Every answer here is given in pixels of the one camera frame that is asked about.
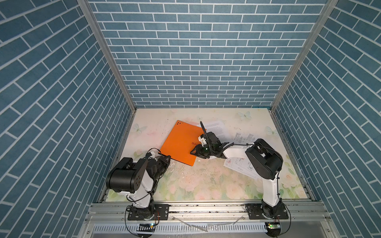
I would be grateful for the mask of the orange file folder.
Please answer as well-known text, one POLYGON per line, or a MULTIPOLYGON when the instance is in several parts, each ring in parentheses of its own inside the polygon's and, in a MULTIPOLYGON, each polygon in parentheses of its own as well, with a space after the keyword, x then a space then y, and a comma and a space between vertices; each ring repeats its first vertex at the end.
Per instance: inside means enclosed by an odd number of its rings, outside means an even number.
POLYGON ((196 156, 192 155, 191 151, 200 144, 198 137, 202 134, 202 128, 176 121, 160 151, 178 162, 193 166, 196 156))

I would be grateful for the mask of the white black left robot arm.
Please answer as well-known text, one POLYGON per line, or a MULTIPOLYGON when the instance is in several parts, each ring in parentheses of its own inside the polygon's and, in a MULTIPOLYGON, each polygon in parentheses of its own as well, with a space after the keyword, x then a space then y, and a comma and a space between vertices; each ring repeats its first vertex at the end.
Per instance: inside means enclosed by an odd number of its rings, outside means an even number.
POLYGON ((125 157, 108 173, 106 187, 131 203, 127 208, 127 220, 168 219, 169 205, 156 205, 153 196, 170 162, 170 156, 161 154, 149 153, 136 162, 125 157))

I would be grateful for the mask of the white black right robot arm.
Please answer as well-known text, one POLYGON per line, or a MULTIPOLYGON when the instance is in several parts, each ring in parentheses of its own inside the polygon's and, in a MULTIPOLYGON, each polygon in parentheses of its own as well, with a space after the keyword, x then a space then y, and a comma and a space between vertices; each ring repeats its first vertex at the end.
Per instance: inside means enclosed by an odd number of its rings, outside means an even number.
POLYGON ((283 158, 265 140, 259 138, 252 144, 212 142, 203 137, 200 144, 190 152, 202 159, 211 156, 221 159, 248 159, 256 173, 262 178, 263 197, 261 209, 264 217, 274 219, 284 210, 284 204, 279 194, 279 172, 282 169, 283 158))

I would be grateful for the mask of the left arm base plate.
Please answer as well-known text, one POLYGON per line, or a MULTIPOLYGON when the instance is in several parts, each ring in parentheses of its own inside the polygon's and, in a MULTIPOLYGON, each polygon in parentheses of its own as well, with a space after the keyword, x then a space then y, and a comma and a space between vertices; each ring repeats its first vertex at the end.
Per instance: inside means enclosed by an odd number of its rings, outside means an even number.
POLYGON ((168 220, 169 204, 151 204, 147 208, 135 208, 131 206, 127 209, 129 221, 152 220, 158 215, 157 220, 168 220))

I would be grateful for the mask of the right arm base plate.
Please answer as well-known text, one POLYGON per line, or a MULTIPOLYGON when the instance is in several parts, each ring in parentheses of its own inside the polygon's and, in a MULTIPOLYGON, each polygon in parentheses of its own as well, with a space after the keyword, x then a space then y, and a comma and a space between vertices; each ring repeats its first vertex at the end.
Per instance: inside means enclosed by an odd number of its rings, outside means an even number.
POLYGON ((285 205, 280 201, 276 206, 271 207, 266 203, 249 203, 245 205, 250 220, 260 219, 289 219, 285 205))

